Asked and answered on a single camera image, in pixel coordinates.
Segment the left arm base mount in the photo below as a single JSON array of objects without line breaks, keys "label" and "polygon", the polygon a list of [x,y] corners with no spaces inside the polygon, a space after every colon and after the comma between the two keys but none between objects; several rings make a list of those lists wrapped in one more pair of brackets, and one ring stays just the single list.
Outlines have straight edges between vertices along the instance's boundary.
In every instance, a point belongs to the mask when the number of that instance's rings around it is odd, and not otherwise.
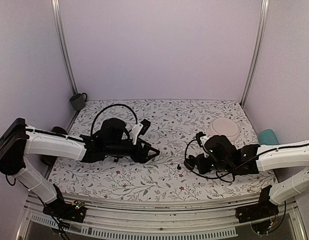
[{"label": "left arm base mount", "polygon": [[87,208],[84,206],[77,207],[76,204],[66,203],[63,200],[56,199],[51,203],[45,203],[42,212],[62,220],[83,223]]}]

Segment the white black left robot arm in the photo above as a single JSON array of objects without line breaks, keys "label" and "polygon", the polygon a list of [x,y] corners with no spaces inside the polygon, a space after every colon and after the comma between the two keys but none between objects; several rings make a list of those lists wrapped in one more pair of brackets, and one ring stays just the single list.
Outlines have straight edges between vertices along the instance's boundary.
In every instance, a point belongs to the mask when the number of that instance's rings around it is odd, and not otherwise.
[{"label": "white black left robot arm", "polygon": [[70,136],[36,129],[17,118],[0,138],[0,172],[12,176],[34,192],[58,217],[69,213],[69,206],[58,196],[57,188],[29,163],[27,155],[63,157],[82,163],[103,161],[106,157],[129,157],[144,164],[160,154],[140,139],[151,123],[144,119],[127,130],[118,118],[103,121],[92,135]]}]

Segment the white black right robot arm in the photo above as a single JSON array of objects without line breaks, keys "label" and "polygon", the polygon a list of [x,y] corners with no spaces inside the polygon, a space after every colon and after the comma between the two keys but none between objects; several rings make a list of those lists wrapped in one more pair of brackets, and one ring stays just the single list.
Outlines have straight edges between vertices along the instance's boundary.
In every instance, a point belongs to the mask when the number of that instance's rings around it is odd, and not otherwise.
[{"label": "white black right robot arm", "polygon": [[275,169],[303,167],[290,178],[262,190],[265,198],[253,206],[253,214],[264,218],[273,205],[309,190],[309,139],[277,145],[249,144],[237,149],[225,135],[211,137],[199,132],[196,141],[209,166],[235,176],[259,174]]}]

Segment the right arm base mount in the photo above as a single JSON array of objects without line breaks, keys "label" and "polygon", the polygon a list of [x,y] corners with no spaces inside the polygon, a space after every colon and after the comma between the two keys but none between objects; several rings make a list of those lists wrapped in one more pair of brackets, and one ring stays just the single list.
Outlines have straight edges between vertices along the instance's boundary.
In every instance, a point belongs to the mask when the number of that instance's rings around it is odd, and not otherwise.
[{"label": "right arm base mount", "polygon": [[275,216],[279,213],[277,205],[269,200],[259,200],[257,203],[237,207],[235,209],[235,217],[239,223],[246,223]]}]

